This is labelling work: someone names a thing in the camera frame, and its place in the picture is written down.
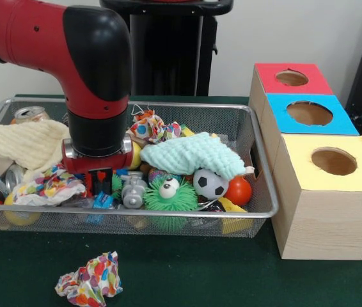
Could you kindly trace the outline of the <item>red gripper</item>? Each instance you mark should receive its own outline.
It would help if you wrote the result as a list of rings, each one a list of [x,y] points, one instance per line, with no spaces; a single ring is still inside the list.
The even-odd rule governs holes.
[[[131,165],[133,151],[128,153],[117,153],[107,157],[67,157],[65,149],[62,149],[63,165],[71,174],[86,174],[86,188],[88,196],[98,194],[97,169],[104,169],[103,191],[112,194],[113,169],[122,169]]]

